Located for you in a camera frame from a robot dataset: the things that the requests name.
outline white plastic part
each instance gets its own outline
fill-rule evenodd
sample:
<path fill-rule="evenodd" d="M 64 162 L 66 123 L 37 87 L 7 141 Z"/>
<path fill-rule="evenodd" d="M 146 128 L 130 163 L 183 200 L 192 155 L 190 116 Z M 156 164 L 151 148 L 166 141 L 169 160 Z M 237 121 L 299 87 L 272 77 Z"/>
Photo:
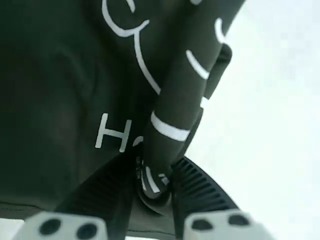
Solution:
<path fill-rule="evenodd" d="M 248 221 L 248 225 L 230 224 L 230 217 L 240 216 Z M 193 229 L 195 221 L 205 220 L 212 229 Z M 184 222 L 183 240 L 275 240 L 252 217 L 241 210 L 224 210 L 191 214 Z"/>
<path fill-rule="evenodd" d="M 56 232 L 43 235 L 41 226 L 48 220 L 60 220 L 60 226 Z M 92 224 L 96 226 L 96 233 L 89 240 L 108 240 L 106 224 L 97 217 L 88 217 L 72 214 L 62 214 L 42 211 L 28 218 L 13 240 L 79 240 L 77 232 L 80 227 Z"/>

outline black hole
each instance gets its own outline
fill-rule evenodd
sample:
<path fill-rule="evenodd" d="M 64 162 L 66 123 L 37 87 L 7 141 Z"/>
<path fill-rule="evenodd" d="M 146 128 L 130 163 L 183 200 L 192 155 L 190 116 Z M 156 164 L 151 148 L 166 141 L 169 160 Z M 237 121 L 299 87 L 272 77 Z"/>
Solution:
<path fill-rule="evenodd" d="M 236 225 L 236 226 L 248 226 L 250 225 L 248 219 L 246 219 L 244 216 L 235 214 L 231 215 L 229 217 L 229 224 L 230 225 Z"/>
<path fill-rule="evenodd" d="M 193 230 L 210 230 L 213 229 L 214 227 L 207 221 L 204 219 L 199 219 L 199 220 L 195 220 L 192 223 L 192 229 Z"/>
<path fill-rule="evenodd" d="M 41 227 L 40 227 L 40 233 L 42 235 L 51 235 L 54 234 L 56 231 L 59 230 L 61 225 L 61 221 L 59 219 L 50 219 L 48 221 L 45 221 Z"/>
<path fill-rule="evenodd" d="M 97 234 L 97 227 L 92 223 L 82 225 L 76 232 L 76 236 L 81 240 L 92 239 Z"/>

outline clothing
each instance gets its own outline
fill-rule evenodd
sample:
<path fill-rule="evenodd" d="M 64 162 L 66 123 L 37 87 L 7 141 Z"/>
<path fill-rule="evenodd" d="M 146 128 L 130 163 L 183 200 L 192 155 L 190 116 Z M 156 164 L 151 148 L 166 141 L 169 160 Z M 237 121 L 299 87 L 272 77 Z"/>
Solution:
<path fill-rule="evenodd" d="M 53 210 L 142 139 L 144 165 L 168 177 L 230 62 L 243 1 L 1 2 L 0 217 Z"/>

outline white background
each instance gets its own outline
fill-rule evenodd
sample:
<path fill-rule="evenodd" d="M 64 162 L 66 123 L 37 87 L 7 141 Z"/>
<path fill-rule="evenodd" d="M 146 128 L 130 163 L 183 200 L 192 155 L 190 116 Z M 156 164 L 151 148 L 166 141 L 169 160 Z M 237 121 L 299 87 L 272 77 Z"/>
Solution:
<path fill-rule="evenodd" d="M 276 239 L 318 240 L 320 2 L 247 0 L 227 42 L 233 59 L 187 156 Z M 0 240 L 20 225 L 0 220 Z"/>

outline ribbed black plastic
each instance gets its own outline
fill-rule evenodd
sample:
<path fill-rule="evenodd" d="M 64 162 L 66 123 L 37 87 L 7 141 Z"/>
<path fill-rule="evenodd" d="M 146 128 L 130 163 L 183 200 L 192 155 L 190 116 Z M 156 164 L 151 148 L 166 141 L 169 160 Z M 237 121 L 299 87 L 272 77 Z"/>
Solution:
<path fill-rule="evenodd" d="M 237 205 L 200 167 L 184 157 L 172 166 L 172 206 L 176 239 L 192 213 L 237 209 Z"/>
<path fill-rule="evenodd" d="M 132 151 L 120 154 L 89 177 L 55 211 L 99 217 L 107 225 L 109 239 L 124 240 L 135 191 L 133 156 Z"/>

